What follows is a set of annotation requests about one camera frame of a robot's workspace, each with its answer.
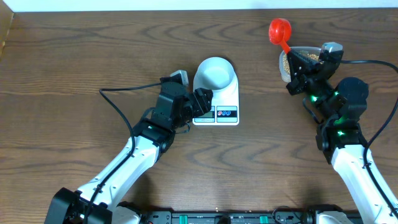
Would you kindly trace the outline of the red plastic measuring scoop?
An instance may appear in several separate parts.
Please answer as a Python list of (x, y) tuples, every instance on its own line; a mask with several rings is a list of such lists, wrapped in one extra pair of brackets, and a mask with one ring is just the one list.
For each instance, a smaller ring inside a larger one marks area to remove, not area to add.
[(285, 54), (291, 50), (287, 41), (292, 35), (292, 27), (287, 19), (275, 18), (269, 26), (269, 40), (274, 45), (279, 45)]

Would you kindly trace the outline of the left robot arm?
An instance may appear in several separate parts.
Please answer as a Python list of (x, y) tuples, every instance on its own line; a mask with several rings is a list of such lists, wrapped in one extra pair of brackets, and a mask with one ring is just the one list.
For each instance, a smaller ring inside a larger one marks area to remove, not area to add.
[(176, 130), (211, 110), (212, 90), (165, 82), (157, 103), (148, 108), (123, 150), (78, 190), (60, 189), (50, 203), (46, 223), (111, 223), (121, 199), (135, 181), (173, 144)]

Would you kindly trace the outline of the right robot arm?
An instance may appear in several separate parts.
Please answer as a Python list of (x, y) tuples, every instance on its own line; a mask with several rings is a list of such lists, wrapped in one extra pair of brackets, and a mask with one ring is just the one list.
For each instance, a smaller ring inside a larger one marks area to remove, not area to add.
[(306, 94), (323, 116), (317, 121), (316, 142), (326, 161), (343, 179), (364, 223), (397, 223), (397, 198), (379, 172), (359, 124), (367, 109), (368, 84), (356, 77), (336, 87), (329, 79), (342, 63), (343, 51), (321, 50), (314, 60), (286, 51), (291, 95)]

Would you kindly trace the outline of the white digital kitchen scale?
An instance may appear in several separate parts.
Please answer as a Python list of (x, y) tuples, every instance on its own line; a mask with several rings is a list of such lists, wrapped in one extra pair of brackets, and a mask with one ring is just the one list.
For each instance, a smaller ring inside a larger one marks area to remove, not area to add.
[(239, 83), (237, 75), (232, 84), (222, 90), (212, 90), (211, 110), (193, 123), (197, 126), (237, 126), (239, 124)]

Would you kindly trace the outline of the grey round bowl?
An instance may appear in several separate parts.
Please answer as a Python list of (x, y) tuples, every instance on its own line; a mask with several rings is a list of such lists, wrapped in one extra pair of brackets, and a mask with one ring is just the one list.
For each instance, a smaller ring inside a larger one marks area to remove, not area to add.
[(232, 64), (221, 57), (202, 61), (194, 76), (194, 88), (222, 90), (232, 84), (236, 73)]

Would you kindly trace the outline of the pile of soybeans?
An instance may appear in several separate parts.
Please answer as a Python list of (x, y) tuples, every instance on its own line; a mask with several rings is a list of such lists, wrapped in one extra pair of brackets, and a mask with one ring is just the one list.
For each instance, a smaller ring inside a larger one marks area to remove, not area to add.
[[(310, 59), (319, 60), (319, 56), (318, 56), (317, 54), (310, 54), (310, 53), (305, 52), (305, 51), (300, 51), (300, 53), (301, 53), (302, 55), (304, 55), (304, 56), (310, 58)], [(287, 56), (286, 56), (286, 54), (283, 54), (282, 61), (283, 61), (284, 71), (285, 71), (287, 74), (290, 75), (290, 67), (289, 67), (289, 63), (288, 63), (288, 61), (287, 61)]]

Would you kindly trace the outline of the clear plastic container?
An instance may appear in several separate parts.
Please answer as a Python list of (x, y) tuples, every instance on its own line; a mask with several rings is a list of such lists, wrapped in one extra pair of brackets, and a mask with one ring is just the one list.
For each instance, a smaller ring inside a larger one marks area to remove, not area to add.
[[(319, 59), (319, 54), (321, 52), (321, 48), (319, 47), (292, 47), (292, 49), (314, 60)], [(281, 74), (281, 79), (286, 83), (290, 82), (291, 81), (290, 68), (289, 68), (289, 63), (287, 61), (287, 56), (284, 51), (282, 51), (279, 56), (279, 70)]]

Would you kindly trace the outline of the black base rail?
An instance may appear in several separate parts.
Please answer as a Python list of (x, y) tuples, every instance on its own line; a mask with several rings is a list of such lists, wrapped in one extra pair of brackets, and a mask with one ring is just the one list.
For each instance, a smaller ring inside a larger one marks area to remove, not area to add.
[(127, 204), (116, 208), (112, 220), (122, 224), (349, 224), (356, 221), (360, 221), (360, 216), (347, 215), (336, 205), (309, 207), (304, 211), (283, 205), (272, 211), (177, 212), (171, 209), (144, 211)]

